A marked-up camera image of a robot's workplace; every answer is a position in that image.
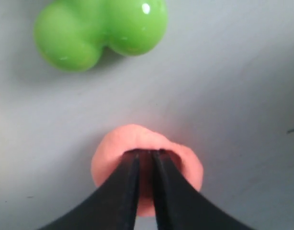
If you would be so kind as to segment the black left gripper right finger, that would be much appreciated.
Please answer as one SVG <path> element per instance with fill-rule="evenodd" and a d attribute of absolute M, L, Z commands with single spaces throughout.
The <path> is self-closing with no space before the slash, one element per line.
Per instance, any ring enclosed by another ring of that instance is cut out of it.
<path fill-rule="evenodd" d="M 169 151 L 152 152 L 153 197 L 160 230 L 248 230 L 212 204 L 185 179 Z"/>

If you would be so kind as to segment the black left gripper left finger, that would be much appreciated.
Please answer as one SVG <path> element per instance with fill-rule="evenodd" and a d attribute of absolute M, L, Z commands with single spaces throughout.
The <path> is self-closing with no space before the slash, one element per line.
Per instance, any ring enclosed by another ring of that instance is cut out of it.
<path fill-rule="evenodd" d="M 45 230 L 132 230 L 139 196 L 139 152 L 131 150 L 86 200 Z"/>

